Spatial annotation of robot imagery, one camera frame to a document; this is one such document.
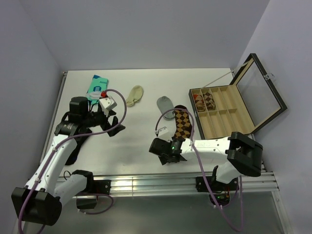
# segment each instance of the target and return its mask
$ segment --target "gray wall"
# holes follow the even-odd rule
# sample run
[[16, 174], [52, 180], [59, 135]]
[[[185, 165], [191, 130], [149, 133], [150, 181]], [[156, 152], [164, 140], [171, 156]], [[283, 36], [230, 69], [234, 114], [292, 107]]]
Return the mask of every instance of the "gray wall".
[[20, 0], [63, 70], [238, 63], [269, 0]]
[[241, 59], [257, 53], [289, 107], [256, 138], [298, 234], [312, 228], [311, 12], [310, 0], [271, 0]]
[[23, 186], [41, 156], [61, 72], [18, 0], [0, 2], [1, 233], [16, 214], [11, 193]]
[[[100, 200], [97, 211], [108, 200]], [[243, 194], [243, 234], [281, 234], [271, 193]], [[73, 199], [62, 210], [57, 223], [45, 227], [42, 234], [235, 234], [219, 210], [210, 206], [207, 195], [123, 197], [104, 214], [77, 213]], [[240, 225], [239, 200], [224, 208], [232, 223]], [[40, 225], [29, 224], [26, 234], [34, 234]]]

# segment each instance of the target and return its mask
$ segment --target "metal latch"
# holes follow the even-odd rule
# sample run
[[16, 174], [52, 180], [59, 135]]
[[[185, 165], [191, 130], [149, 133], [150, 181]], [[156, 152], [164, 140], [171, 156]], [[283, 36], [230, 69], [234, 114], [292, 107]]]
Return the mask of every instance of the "metal latch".
[[275, 78], [275, 76], [274, 76], [273, 73], [268, 73], [268, 74], [266, 74], [266, 75], [264, 76], [264, 79], [266, 79], [266, 80], [270, 80], [270, 79], [272, 79], [272, 78]]

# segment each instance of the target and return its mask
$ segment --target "box lid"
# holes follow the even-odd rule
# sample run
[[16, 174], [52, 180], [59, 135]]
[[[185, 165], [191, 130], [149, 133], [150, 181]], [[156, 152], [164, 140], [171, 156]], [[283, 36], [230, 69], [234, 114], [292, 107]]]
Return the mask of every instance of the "box lid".
[[230, 85], [235, 85], [251, 118], [255, 133], [287, 109], [256, 54], [250, 54]]

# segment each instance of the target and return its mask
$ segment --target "folded sock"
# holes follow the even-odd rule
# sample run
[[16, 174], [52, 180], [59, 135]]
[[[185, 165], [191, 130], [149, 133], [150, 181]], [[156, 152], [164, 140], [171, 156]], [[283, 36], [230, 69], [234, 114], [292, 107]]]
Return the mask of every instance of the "folded sock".
[[130, 91], [128, 98], [126, 99], [127, 106], [134, 106], [134, 104], [140, 101], [141, 97], [143, 96], [143, 88], [140, 85], [136, 85]]
[[[166, 96], [158, 98], [156, 103], [162, 114], [174, 108], [174, 105], [172, 104], [171, 100]], [[171, 120], [175, 118], [175, 115], [173, 112], [168, 112], [163, 117], [165, 120]]]
[[[186, 109], [183, 105], [175, 106], [175, 108]], [[176, 131], [174, 138], [190, 138], [192, 125], [190, 122], [189, 114], [185, 111], [177, 111], [175, 110], [175, 124], [176, 124]]]
[[196, 109], [198, 112], [204, 112], [206, 110], [206, 105], [204, 103], [204, 99], [199, 94], [193, 94], [193, 98], [195, 100]]
[[209, 92], [203, 94], [204, 100], [207, 106], [207, 110], [214, 110], [215, 109], [215, 101], [213, 95]]

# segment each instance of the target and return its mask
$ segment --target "table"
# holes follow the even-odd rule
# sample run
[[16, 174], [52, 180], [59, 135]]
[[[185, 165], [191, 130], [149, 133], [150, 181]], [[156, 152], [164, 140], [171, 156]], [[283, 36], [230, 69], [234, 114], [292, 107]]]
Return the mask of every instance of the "table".
[[[65, 166], [63, 170], [70, 172], [77, 169], [87, 170], [96, 176], [199, 172], [196, 157], [187, 162], [162, 166], [158, 157], [148, 152], [156, 137], [155, 124], [161, 114], [156, 101], [161, 96], [167, 96], [174, 105], [184, 105], [192, 113], [189, 89], [202, 87], [229, 71], [229, 68], [69, 71], [58, 100], [47, 145], [51, 145], [55, 127], [69, 110], [71, 98], [85, 96], [93, 75], [99, 75], [109, 80], [108, 88], [120, 91], [125, 98], [135, 85], [143, 87], [144, 95], [139, 103], [128, 108], [123, 122], [126, 126], [124, 131], [114, 137], [107, 134], [89, 137], [81, 148], [77, 161], [71, 166]], [[228, 74], [213, 85], [227, 85], [232, 78], [232, 74]], [[111, 92], [109, 95], [118, 103], [114, 110], [120, 119], [123, 114], [122, 101], [115, 93]], [[174, 134], [176, 129], [174, 120], [162, 120], [159, 127], [163, 126], [167, 126]], [[95, 127], [92, 131], [99, 132], [101, 128]], [[200, 139], [196, 123], [194, 139]], [[211, 171], [216, 164], [222, 162], [216, 159], [202, 160], [206, 171]]]

